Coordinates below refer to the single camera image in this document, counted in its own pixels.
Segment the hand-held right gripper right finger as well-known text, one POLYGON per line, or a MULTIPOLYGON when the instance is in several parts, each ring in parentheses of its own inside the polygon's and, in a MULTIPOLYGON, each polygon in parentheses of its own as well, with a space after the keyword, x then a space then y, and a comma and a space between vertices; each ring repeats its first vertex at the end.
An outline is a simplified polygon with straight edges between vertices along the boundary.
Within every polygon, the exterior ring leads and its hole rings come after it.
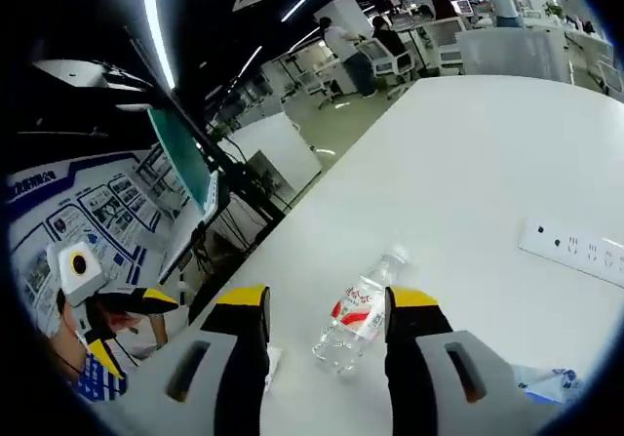
POLYGON ((478 338, 420 290, 385 290, 385 375, 395 435, 533 435, 554 416, 478 338))

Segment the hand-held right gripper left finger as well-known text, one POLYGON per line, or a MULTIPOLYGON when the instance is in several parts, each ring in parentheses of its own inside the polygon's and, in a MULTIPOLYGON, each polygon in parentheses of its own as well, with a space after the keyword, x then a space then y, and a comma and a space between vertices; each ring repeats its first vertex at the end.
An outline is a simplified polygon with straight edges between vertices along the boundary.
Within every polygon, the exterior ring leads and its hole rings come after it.
POLYGON ((259 434, 269 332, 269 288, 231 290, 139 367, 105 423, 114 435, 259 434))

